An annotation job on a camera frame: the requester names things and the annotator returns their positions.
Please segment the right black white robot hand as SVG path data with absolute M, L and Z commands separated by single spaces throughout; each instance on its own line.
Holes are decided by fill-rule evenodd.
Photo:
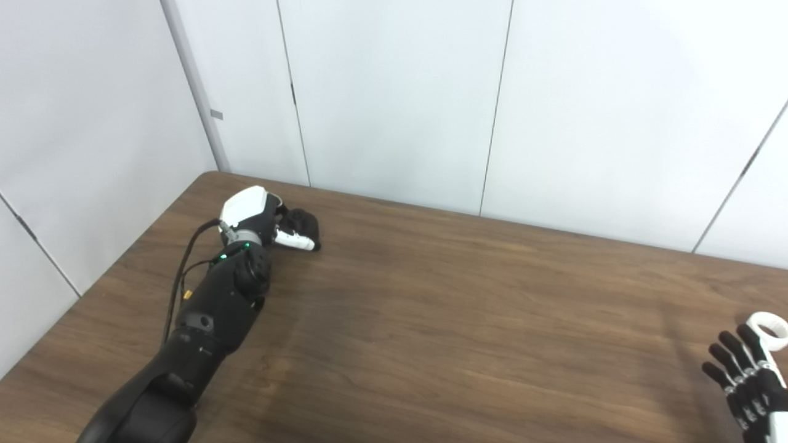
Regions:
M 701 365 L 723 391 L 745 442 L 787 441 L 786 381 L 766 345 L 770 337 L 747 324 L 721 331 L 707 349 L 715 362 Z

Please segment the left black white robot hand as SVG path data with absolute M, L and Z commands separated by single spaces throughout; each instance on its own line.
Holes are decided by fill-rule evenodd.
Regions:
M 316 252 L 321 249 L 319 222 L 310 212 L 290 209 L 278 194 L 253 186 L 228 199 L 219 216 L 222 243 L 279 245 Z

